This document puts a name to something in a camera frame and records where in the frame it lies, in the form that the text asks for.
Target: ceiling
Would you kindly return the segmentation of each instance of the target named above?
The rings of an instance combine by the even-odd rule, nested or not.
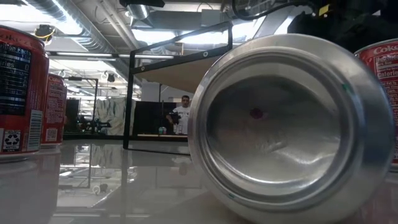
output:
[[[5,4],[0,7],[0,25],[13,27],[33,34],[40,24],[54,26],[53,39],[45,46],[47,51],[53,52],[89,52],[128,54],[131,50],[171,39],[177,35],[186,34],[193,30],[210,26],[220,22],[233,23],[234,45],[242,44],[254,37],[273,34],[290,16],[294,7],[286,8],[283,12],[260,18],[256,21],[241,21],[235,19],[229,12],[229,0],[168,0],[163,8],[150,8],[149,17],[140,21],[131,19],[126,8],[119,4],[119,0],[21,0],[32,5]],[[65,14],[61,21],[46,11],[45,6],[55,4],[61,10],[57,13]],[[98,42],[95,49],[89,48],[87,42]],[[209,32],[206,34],[187,37],[180,41],[183,53],[178,47],[147,50],[144,55],[152,54],[191,54],[201,50],[213,49],[227,43],[226,32]],[[65,78],[79,76],[97,78],[99,86],[98,96],[126,96],[128,77],[128,58],[100,59],[52,57],[50,55],[50,72]],[[142,63],[153,63],[156,60],[142,59]],[[115,74],[115,82],[107,81],[108,74]],[[70,82],[66,80],[69,89],[74,86],[90,86],[87,82]],[[141,97],[141,80],[134,81],[134,98]],[[80,91],[79,94],[70,91],[70,95],[91,96],[94,89]]]

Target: coke can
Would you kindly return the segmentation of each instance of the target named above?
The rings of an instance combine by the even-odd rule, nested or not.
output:
[[[0,26],[0,159],[40,149],[48,70],[41,40]]]
[[[68,89],[63,78],[50,73],[44,109],[42,149],[53,148],[62,143],[63,124],[67,108],[67,92]]]
[[[377,76],[389,96],[398,139],[398,39],[369,45],[355,52]],[[398,144],[396,142],[392,171],[398,171]]]

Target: black metal frame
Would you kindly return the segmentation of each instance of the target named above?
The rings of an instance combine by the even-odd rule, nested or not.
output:
[[[97,78],[83,78],[83,77],[68,77],[68,78],[64,78],[64,79],[67,79],[69,81],[83,81],[83,80],[95,81],[93,119],[91,120],[91,134],[94,134],[95,133],[95,109],[96,109],[96,104],[97,104],[98,79]]]
[[[82,52],[59,52],[59,51],[46,51],[49,58],[75,58],[74,60],[103,60],[104,62],[109,59],[127,59],[130,54],[121,53],[82,53]],[[167,59],[164,57],[178,57],[178,55],[154,55],[154,54],[136,54],[139,59]]]
[[[180,41],[186,37],[204,34],[207,32],[215,31],[218,29],[227,29],[228,30],[228,43],[225,46],[218,47],[216,49],[211,49],[203,52],[198,52],[195,54],[190,54],[186,56],[175,56],[173,59],[164,60],[161,62],[153,63],[146,66],[136,67],[136,54],[139,52],[143,52],[145,50],[150,50],[155,47],[161,47],[166,44],[171,44],[176,41]],[[130,52],[130,64],[129,64],[129,79],[127,84],[127,98],[126,98],[126,117],[124,118],[124,134],[123,134],[123,149],[134,150],[129,148],[129,137],[130,137],[130,123],[131,123],[131,106],[132,106],[132,93],[133,93],[133,84],[134,84],[134,75],[137,73],[148,72],[151,70],[156,70],[164,67],[169,67],[172,65],[179,65],[181,63],[193,62],[196,60],[201,60],[205,58],[220,56],[230,51],[233,47],[233,37],[232,37],[232,23],[223,22],[217,25],[209,26],[204,29],[196,30],[184,35],[180,35],[174,37],[170,40],[165,40],[158,42],[156,44],[149,45],[147,47],[143,47],[137,50],[133,50]]]

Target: pipe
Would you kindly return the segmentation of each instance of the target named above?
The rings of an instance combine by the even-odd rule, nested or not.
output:
[[[115,49],[93,25],[93,23],[80,11],[71,0],[23,0],[41,11],[43,14],[53,17],[61,23],[66,23],[72,18],[82,29],[84,36],[91,38],[73,39],[89,52],[113,53]],[[118,70],[125,79],[128,77],[129,66],[121,59],[114,62],[106,62]]]
[[[130,50],[135,50],[136,47],[134,44],[131,42],[131,40],[126,36],[126,34],[123,32],[123,30],[120,29],[120,27],[116,24],[116,22],[113,20],[111,15],[107,12],[107,10],[104,8],[104,6],[101,4],[101,1],[97,2],[97,6],[99,9],[101,9],[105,15],[105,18],[111,23],[113,28],[116,30],[116,32],[120,35],[120,37],[124,40],[124,42],[129,46]]]
[[[139,46],[138,40],[135,38],[134,34],[131,32],[131,29],[127,28],[124,25],[124,21],[120,18],[118,12],[116,12],[113,5],[109,2],[109,0],[102,0],[102,2],[104,3],[105,8],[113,15],[113,17],[116,19],[116,21],[121,26],[122,30],[126,33],[126,35],[130,38],[131,42],[137,48]]]
[[[148,6],[140,4],[130,4],[126,8],[130,12],[130,16],[138,20],[146,19],[150,13]]]

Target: ceiling duct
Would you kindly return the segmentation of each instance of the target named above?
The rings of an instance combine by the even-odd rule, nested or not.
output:
[[[74,38],[73,40],[87,49],[89,52],[95,53],[113,53],[115,49],[99,32],[99,30],[91,23],[91,21],[80,11],[80,9],[71,0],[24,0],[27,4],[35,7],[43,14],[52,16],[58,22],[66,23],[72,18],[80,28],[85,38]],[[127,79],[129,67],[126,62],[116,59],[113,62],[106,62],[118,70],[121,75]]]
[[[149,17],[150,14],[149,6],[145,6],[142,4],[130,4],[126,7],[126,9],[129,11],[130,16],[133,19],[140,20],[150,27],[154,26]]]
[[[146,19],[150,13],[149,7],[145,5],[130,4],[127,6],[127,10],[133,18],[139,20]]]

